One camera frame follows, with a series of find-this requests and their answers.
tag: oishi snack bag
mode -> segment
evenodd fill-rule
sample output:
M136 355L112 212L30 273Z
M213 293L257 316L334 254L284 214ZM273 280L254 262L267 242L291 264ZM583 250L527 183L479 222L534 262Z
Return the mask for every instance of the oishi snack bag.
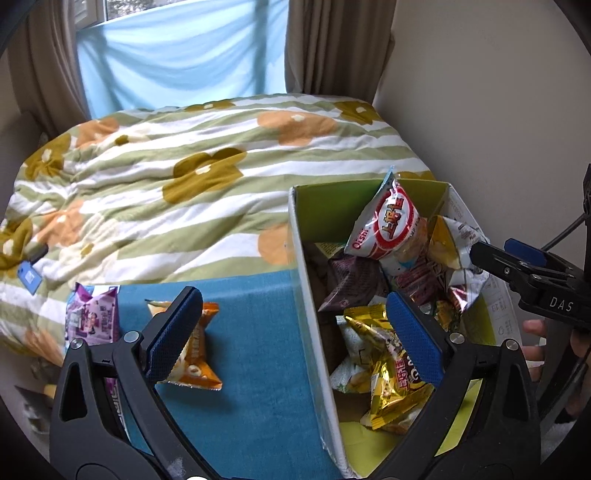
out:
M427 221L390 170L355 222L345 253L379 260L395 277L411 268L427 243Z

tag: screw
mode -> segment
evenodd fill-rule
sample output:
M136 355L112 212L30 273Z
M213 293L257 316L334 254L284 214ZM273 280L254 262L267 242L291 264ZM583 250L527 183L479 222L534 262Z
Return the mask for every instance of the screw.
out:
M509 349L509 350L519 350L519 344L513 340L513 338L508 339L505 342L505 346Z
M464 336L459 332L453 332L449 336L449 339L452 341L452 343L455 343L456 345L461 345L466 341Z
M73 348L74 350L78 350L82 346L83 343L84 343L84 340L82 340L81 338L74 338L70 342L70 348Z
M135 330L131 330L130 332L127 332L125 335L123 335L123 340L125 340L127 343L133 343L138 338L139 338L139 333L136 332Z

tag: dark purple snack bag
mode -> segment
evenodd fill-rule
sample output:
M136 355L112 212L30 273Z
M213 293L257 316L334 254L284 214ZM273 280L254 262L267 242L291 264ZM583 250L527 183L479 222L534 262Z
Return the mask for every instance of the dark purple snack bag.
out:
M366 306L375 295L387 297L389 293L388 283L377 260L346 254L329 260L327 289L331 292L319 312Z

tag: blue gripper pad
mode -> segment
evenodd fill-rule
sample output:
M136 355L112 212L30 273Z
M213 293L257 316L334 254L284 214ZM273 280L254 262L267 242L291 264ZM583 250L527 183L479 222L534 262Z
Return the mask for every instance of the blue gripper pad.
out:
M444 374L441 350L398 292L388 295L386 315L421 379L437 388Z
M195 325L201 317L203 297L196 288L173 314L166 327L146 352L146 379L151 382L166 380Z
M505 242L504 248L505 252L508 254L511 254L535 267L546 266L546 255L538 248L531 247L530 245L515 240L514 238L509 238L509 240Z

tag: striped bedding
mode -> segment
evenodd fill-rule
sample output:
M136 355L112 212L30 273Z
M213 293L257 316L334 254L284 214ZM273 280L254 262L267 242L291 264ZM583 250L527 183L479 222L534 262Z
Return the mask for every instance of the striped bedding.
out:
M291 186L427 167L371 105L271 95L114 113L20 168L0 226L0 338L63 359L75 282L159 283L288 268ZM32 296L16 276L38 248Z

